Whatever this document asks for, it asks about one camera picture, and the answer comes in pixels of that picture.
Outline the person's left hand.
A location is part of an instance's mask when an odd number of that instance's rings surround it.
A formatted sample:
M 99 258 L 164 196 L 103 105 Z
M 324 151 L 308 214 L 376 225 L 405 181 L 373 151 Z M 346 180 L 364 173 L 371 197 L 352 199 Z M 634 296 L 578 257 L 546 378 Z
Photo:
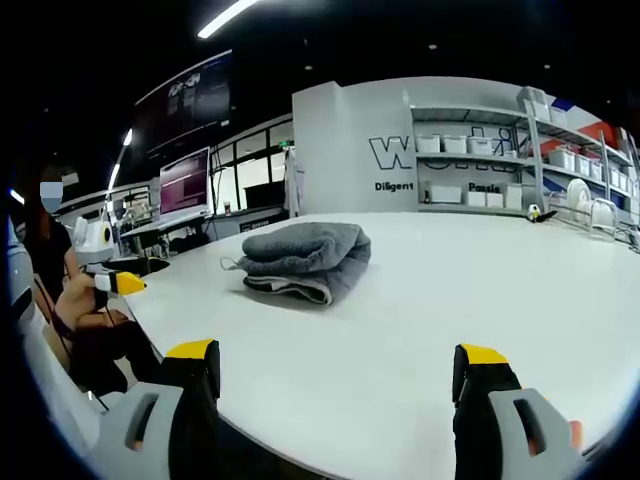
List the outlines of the person's left hand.
M 94 278 L 81 273 L 75 276 L 71 283 L 75 305 L 84 312 L 93 311 L 96 308 Z

